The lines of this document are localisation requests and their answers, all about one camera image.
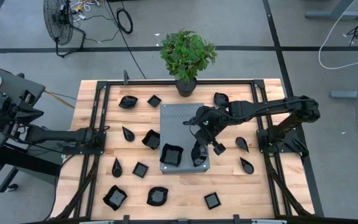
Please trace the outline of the black teardrop plate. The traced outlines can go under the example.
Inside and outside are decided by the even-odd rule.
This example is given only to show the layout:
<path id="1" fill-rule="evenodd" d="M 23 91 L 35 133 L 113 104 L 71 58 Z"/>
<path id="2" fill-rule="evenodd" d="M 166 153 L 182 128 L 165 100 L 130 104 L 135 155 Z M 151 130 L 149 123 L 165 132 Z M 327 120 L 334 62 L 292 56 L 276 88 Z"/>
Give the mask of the black teardrop plate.
<path id="1" fill-rule="evenodd" d="M 125 128 L 125 127 L 122 127 L 122 132 L 123 132 L 123 135 L 124 135 L 124 139 L 128 142 L 132 142 L 134 141 L 135 139 L 135 134 L 130 131 L 129 129 Z"/>
<path id="2" fill-rule="evenodd" d="M 241 148 L 241 149 L 243 149 L 243 150 L 245 150 L 246 152 L 249 152 L 247 141 L 242 137 L 237 137 L 236 138 L 236 146 Z"/>
<path id="3" fill-rule="evenodd" d="M 111 172 L 115 178 L 119 178 L 122 175 L 122 167 L 118 158 L 115 158 Z"/>
<path id="4" fill-rule="evenodd" d="M 242 168 L 246 174 L 253 174 L 254 173 L 254 166 L 248 162 L 247 160 L 240 157 Z"/>

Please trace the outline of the black aluminium table frame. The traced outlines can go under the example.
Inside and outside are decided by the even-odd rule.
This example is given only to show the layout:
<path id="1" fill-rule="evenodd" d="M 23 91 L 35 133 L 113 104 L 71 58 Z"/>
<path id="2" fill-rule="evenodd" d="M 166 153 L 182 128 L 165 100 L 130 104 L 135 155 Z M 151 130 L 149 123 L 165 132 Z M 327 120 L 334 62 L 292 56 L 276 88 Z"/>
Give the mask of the black aluminium table frame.
<path id="1" fill-rule="evenodd" d="M 224 93 L 230 100 L 279 100 L 285 96 L 279 79 L 264 80 L 203 80 L 194 93 L 184 98 L 178 94 L 171 80 L 132 80 L 127 85 L 113 82 L 108 88 L 103 82 L 83 80 L 72 121 L 72 128 L 89 125 L 92 113 L 96 124 L 106 125 L 106 148 L 100 157 L 96 183 L 84 193 L 80 213 L 91 220 L 114 220 L 114 223 L 152 222 L 162 224 L 251 223 L 252 219 L 273 218 L 285 213 L 280 191 L 271 192 L 265 170 L 265 160 L 257 147 L 258 129 L 278 124 L 284 115 L 257 118 L 239 126 L 230 126 L 218 137 L 226 151 L 210 157 L 210 168 L 202 174 L 163 174 L 160 171 L 159 152 L 142 143 L 151 129 L 160 129 L 160 110 L 148 104 L 152 95 L 165 104 L 213 104 L 214 94 Z M 119 107 L 123 96 L 138 98 L 131 110 Z M 122 127 L 135 134 L 135 139 L 124 139 Z M 249 152 L 236 146 L 236 138 L 247 141 Z M 246 174 L 240 157 L 254 166 L 253 174 Z M 115 178 L 112 167 L 118 158 L 122 175 Z M 141 162 L 149 167 L 142 179 L 132 173 Z M 113 186 L 125 191 L 127 198 L 114 211 L 103 202 L 103 197 Z M 148 192 L 153 187 L 168 189 L 167 201 L 155 207 L 147 204 Z M 221 205 L 207 208 L 204 196 L 216 192 Z"/>

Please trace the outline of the black side table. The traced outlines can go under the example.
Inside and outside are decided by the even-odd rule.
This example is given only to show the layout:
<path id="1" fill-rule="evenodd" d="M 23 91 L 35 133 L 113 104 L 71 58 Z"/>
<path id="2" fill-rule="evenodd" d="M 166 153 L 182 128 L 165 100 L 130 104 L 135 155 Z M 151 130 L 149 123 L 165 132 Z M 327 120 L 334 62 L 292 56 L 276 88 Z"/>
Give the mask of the black side table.
<path id="1" fill-rule="evenodd" d="M 45 90 L 43 85 L 13 75 L 1 68 L 0 77 L 2 78 L 0 94 L 5 93 L 16 104 L 20 103 L 20 96 L 26 90 L 35 96 L 35 101 L 39 100 Z M 0 133 L 0 171 L 5 165 L 12 165 L 16 169 L 27 169 L 47 175 L 59 174 L 60 165 L 33 156 L 25 149 L 9 144 L 7 140 L 8 137 Z"/>

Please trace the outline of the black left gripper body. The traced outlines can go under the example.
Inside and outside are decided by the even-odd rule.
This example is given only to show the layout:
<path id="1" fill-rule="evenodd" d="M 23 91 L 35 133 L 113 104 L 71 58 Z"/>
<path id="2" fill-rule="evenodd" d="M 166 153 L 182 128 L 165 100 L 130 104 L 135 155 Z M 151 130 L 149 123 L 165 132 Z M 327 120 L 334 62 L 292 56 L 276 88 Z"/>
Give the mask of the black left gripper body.
<path id="1" fill-rule="evenodd" d="M 8 96 L 0 96 L 0 124 L 18 121 L 17 113 L 20 104 L 15 103 Z"/>

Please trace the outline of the black wavy square plate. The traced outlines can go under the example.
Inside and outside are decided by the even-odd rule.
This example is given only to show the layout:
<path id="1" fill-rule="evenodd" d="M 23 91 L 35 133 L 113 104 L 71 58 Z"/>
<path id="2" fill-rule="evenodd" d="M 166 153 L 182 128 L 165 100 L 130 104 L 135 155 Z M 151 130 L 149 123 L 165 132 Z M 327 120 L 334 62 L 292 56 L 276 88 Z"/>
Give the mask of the black wavy square plate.
<path id="1" fill-rule="evenodd" d="M 125 191 L 121 190 L 118 186 L 113 185 L 109 189 L 109 192 L 103 197 L 103 202 L 116 211 L 121 207 L 126 198 L 127 194 Z"/>
<path id="2" fill-rule="evenodd" d="M 155 150 L 160 145 L 160 134 L 151 129 L 143 138 L 142 143 L 152 150 Z"/>
<path id="3" fill-rule="evenodd" d="M 162 149 L 160 162 L 167 165 L 178 167 L 181 163 L 183 148 L 166 143 Z"/>

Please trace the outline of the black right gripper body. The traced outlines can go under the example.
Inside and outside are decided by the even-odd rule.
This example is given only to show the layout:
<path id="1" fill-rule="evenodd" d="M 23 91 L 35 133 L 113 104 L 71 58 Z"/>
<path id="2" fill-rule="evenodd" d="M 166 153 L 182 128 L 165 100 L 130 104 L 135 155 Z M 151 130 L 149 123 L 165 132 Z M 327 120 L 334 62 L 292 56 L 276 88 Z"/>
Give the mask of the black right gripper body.
<path id="1" fill-rule="evenodd" d="M 226 107 L 209 107 L 201 106 L 196 111 L 195 124 L 200 127 L 196 133 L 198 139 L 203 138 L 204 142 L 213 142 L 216 136 L 220 134 L 226 127 L 223 121 L 226 119 Z"/>

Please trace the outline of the black floor fan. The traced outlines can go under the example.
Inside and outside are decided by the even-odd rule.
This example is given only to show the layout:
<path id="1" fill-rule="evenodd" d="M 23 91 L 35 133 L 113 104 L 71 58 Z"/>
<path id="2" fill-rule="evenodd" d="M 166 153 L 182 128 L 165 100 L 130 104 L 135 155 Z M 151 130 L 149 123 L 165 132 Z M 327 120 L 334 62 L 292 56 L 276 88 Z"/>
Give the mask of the black floor fan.
<path id="1" fill-rule="evenodd" d="M 43 0 L 45 26 L 49 36 L 55 42 L 55 53 L 61 58 L 65 58 L 81 50 L 86 37 L 84 30 L 74 26 L 73 12 L 70 3 L 70 0 Z M 67 53 L 61 54 L 58 49 L 59 46 L 64 46 L 71 41 L 74 30 L 82 34 L 80 46 L 76 49 L 71 49 Z"/>

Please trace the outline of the green potted plant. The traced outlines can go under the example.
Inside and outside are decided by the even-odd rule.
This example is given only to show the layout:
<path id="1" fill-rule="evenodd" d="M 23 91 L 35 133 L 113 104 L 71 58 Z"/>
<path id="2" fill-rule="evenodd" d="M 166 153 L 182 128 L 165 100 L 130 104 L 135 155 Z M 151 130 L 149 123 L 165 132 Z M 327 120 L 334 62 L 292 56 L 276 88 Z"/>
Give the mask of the green potted plant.
<path id="1" fill-rule="evenodd" d="M 213 43 L 192 30 L 181 29 L 162 40 L 160 56 L 175 79 L 179 95 L 189 97 L 197 86 L 198 73 L 215 64 L 218 54 Z"/>

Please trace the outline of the small black square plate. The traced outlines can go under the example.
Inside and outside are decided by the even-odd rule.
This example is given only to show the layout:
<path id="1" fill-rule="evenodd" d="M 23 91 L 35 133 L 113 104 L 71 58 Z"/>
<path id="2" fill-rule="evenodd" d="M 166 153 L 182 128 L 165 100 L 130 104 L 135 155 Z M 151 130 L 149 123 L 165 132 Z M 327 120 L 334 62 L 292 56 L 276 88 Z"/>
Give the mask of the small black square plate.
<path id="1" fill-rule="evenodd" d="M 209 210 L 212 210 L 212 209 L 219 207 L 221 205 L 220 199 L 216 192 L 205 195 L 204 200 L 205 200 L 205 202 L 207 204 L 207 208 Z"/>
<path id="2" fill-rule="evenodd" d="M 158 96 L 152 95 L 147 102 L 150 106 L 156 108 L 161 103 L 161 101 L 162 100 Z"/>
<path id="3" fill-rule="evenodd" d="M 132 171 L 132 173 L 140 178 L 144 178 L 147 171 L 148 171 L 149 167 L 141 162 L 138 162 L 135 167 L 134 170 Z"/>

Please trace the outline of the grey perforated metal shelf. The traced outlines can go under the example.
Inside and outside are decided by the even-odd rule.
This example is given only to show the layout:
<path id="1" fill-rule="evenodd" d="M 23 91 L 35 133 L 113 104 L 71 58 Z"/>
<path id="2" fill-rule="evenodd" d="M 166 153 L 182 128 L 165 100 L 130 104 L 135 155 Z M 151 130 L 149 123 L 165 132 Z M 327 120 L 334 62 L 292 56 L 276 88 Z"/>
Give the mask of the grey perforated metal shelf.
<path id="1" fill-rule="evenodd" d="M 163 174 L 195 174 L 204 173 L 210 168 L 209 155 L 200 166 L 195 167 L 191 159 L 191 150 L 196 142 L 193 136 L 198 127 L 184 125 L 196 115 L 202 103 L 165 104 L 160 107 L 160 156 L 163 146 L 168 143 L 183 148 L 181 163 L 178 167 L 160 162 L 160 171 Z"/>

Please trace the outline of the black leaf-shaped plate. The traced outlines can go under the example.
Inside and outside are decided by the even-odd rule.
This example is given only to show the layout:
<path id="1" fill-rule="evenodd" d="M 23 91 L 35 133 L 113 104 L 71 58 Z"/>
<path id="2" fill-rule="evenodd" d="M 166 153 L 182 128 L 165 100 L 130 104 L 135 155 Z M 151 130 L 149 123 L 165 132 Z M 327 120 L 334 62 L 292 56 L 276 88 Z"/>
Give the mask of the black leaf-shaped plate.
<path id="1" fill-rule="evenodd" d="M 153 187 L 149 190 L 147 204 L 155 207 L 162 206 L 166 203 L 168 189 L 165 187 Z"/>
<path id="2" fill-rule="evenodd" d="M 119 102 L 119 107 L 126 110 L 131 110 L 136 106 L 138 98 L 131 95 L 123 96 Z"/>
<path id="3" fill-rule="evenodd" d="M 229 97 L 224 93 L 216 92 L 213 98 L 214 104 L 217 107 L 226 106 L 229 103 Z"/>
<path id="4" fill-rule="evenodd" d="M 205 151 L 194 150 L 194 147 L 191 150 L 191 159 L 193 161 L 193 165 L 198 167 L 202 165 L 208 158 L 208 146 L 206 145 Z"/>

